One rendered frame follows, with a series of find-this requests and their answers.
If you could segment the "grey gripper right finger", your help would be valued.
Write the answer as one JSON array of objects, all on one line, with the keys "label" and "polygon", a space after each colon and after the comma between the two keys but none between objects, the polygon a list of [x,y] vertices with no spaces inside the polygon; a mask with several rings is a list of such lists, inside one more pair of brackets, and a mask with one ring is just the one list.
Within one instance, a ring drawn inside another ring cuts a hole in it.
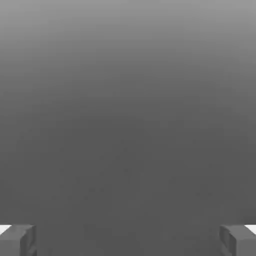
[{"label": "grey gripper right finger", "polygon": [[256,224],[221,225],[221,256],[256,256]]}]

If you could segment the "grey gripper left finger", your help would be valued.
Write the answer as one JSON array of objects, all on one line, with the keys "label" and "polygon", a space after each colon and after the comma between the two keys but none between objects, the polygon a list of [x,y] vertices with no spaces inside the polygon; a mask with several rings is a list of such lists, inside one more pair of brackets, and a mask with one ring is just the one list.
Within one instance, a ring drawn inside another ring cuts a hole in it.
[{"label": "grey gripper left finger", "polygon": [[0,256],[37,256],[37,227],[0,224]]}]

